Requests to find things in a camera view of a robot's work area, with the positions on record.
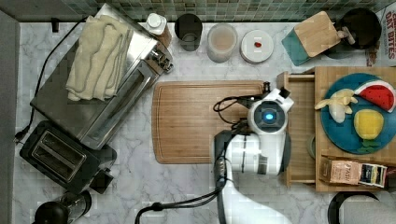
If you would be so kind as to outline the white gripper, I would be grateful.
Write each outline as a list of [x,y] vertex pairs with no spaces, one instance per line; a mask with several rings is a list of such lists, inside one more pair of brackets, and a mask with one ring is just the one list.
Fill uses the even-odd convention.
[[263,94],[268,93],[263,98],[263,100],[270,101],[270,102],[276,102],[284,110],[285,113],[288,113],[294,104],[294,101],[290,98],[290,92],[287,89],[285,89],[284,87],[282,87],[280,89],[273,89],[271,91],[270,85],[271,84],[268,81],[263,82],[262,93]]

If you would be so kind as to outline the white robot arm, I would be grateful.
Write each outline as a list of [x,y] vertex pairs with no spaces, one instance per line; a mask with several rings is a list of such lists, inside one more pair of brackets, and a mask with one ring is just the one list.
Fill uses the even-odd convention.
[[233,173],[279,175],[290,161],[288,112],[293,106],[285,88],[243,96],[248,133],[224,130],[214,137],[214,178],[219,190],[219,224],[291,224],[275,209],[257,203],[236,189]]

